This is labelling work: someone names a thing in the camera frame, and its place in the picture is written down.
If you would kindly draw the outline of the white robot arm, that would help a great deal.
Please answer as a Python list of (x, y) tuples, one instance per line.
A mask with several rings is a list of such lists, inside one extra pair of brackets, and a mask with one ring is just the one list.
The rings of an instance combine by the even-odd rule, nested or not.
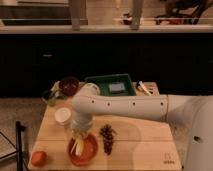
[(87, 132), (94, 114), (108, 114), (190, 127), (184, 171), (213, 171), (213, 95), (103, 96), (94, 83), (84, 84), (71, 100), (71, 127)]

